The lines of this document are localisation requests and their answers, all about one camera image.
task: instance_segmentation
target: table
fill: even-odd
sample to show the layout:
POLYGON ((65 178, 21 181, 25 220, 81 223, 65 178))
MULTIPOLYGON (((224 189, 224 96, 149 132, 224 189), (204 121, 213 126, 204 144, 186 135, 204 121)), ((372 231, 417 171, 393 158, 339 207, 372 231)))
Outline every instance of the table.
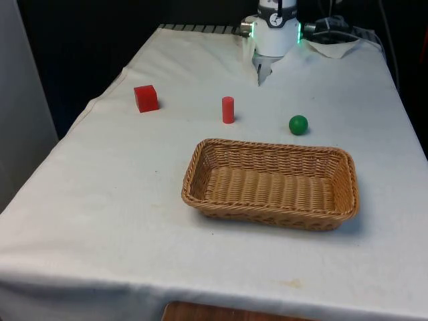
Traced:
POLYGON ((257 86, 232 35, 158 29, 0 215, 0 316, 159 320, 175 300, 318 320, 426 320, 428 165, 387 65, 297 45, 257 86), (161 109, 139 114, 133 87, 161 109), (221 122, 235 97, 237 122, 221 122), (305 115, 310 132, 292 136, 305 115), (181 198, 204 138, 338 146, 360 213, 314 233, 205 218, 181 198))

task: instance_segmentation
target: red cube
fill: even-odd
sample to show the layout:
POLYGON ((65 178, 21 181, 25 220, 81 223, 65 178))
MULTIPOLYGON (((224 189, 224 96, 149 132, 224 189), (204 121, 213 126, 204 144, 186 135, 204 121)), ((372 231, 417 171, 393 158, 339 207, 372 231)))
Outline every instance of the red cube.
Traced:
POLYGON ((140 112, 158 110, 158 96, 152 85, 135 87, 135 100, 140 112))

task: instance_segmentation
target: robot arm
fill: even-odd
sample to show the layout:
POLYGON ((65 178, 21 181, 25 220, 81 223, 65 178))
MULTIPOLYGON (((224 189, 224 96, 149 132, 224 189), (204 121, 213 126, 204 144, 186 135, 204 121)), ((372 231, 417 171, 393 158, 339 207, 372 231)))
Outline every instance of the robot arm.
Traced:
POLYGON ((250 36, 259 55, 282 57, 298 42, 300 24, 296 18, 296 1, 259 0, 257 17, 250 19, 250 36))

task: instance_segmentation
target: red cylinder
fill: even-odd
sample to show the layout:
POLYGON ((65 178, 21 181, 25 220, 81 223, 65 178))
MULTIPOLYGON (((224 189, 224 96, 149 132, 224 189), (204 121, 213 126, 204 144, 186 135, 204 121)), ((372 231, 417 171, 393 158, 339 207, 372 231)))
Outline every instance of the red cylinder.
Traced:
POLYGON ((233 97, 223 97, 223 122, 233 124, 235 122, 235 100, 233 97))

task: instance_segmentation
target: wicker basket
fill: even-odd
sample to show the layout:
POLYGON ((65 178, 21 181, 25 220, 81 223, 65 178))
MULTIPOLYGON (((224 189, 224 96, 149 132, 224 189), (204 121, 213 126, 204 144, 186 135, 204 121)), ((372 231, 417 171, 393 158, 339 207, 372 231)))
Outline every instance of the wicker basket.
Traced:
POLYGON ((318 231, 359 206, 354 162, 339 148, 221 139, 198 144, 181 197, 210 217, 318 231))

